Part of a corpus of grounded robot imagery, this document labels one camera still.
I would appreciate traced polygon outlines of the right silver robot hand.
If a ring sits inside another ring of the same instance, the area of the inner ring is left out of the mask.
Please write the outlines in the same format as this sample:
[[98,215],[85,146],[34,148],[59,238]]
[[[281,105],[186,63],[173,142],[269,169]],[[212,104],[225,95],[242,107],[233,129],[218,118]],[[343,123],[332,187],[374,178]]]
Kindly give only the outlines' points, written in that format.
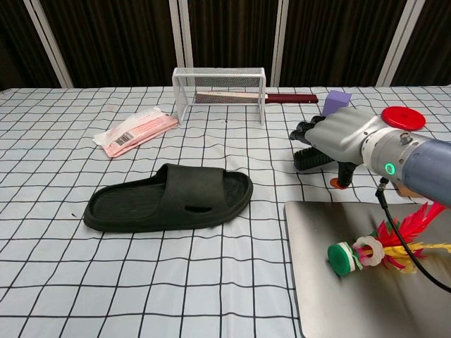
[[340,108],[330,115],[302,121],[289,136],[290,140],[308,146],[293,154],[295,169],[303,172],[336,162],[338,177],[331,184],[345,189],[352,183],[355,168],[364,163],[365,140],[385,127],[374,113],[355,108]]

